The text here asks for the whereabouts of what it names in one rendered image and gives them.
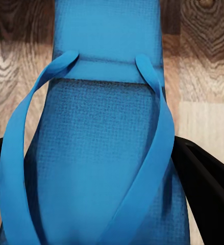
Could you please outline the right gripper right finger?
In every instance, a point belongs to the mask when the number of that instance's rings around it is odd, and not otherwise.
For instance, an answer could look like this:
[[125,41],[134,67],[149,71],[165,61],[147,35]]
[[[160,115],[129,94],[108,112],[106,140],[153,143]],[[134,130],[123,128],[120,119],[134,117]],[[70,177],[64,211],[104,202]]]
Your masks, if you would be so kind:
[[204,244],[224,245],[224,164],[178,136],[171,158]]

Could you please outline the sandal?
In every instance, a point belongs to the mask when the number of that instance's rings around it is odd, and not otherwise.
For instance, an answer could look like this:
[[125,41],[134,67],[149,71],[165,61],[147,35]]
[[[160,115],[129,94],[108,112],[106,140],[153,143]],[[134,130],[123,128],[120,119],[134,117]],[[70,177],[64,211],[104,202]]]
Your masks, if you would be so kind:
[[3,137],[0,245],[190,245],[174,141],[160,0],[55,0],[52,62]]

